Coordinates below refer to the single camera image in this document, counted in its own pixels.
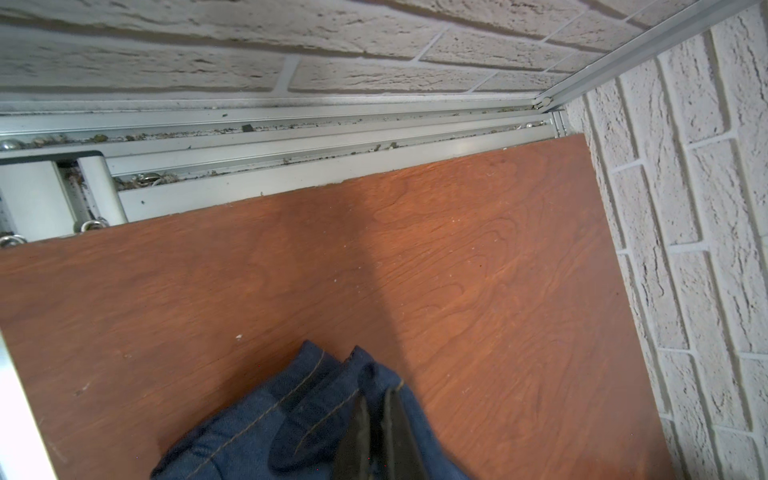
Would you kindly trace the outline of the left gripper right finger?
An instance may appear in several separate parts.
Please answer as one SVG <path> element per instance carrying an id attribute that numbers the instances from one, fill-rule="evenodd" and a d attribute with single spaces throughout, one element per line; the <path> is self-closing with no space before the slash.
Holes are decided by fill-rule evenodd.
<path id="1" fill-rule="evenodd" d="M 382 420 L 384 470 L 389 480 L 427 480 L 428 473 L 397 389 L 384 397 Z"/>

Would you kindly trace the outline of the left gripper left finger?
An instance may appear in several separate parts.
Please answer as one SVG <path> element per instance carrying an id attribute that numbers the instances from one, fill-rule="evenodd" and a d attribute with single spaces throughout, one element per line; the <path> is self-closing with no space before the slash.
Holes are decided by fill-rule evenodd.
<path id="1" fill-rule="evenodd" d="M 333 480 L 371 478 L 371 419 L 367 401 L 358 395 L 348 427 L 339 442 L 331 473 Z"/>

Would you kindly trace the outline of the blue denim jeans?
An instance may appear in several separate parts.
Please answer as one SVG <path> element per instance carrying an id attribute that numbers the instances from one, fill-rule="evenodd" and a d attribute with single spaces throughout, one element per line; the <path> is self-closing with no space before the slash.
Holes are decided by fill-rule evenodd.
<path id="1" fill-rule="evenodd" d="M 371 419 L 371 478 L 386 479 L 384 397 L 397 389 L 428 479 L 463 479 L 413 391 L 365 350 L 339 361 L 310 341 L 275 376 L 198 424 L 154 467 L 153 479 L 332 479 L 334 457 L 364 396 Z"/>

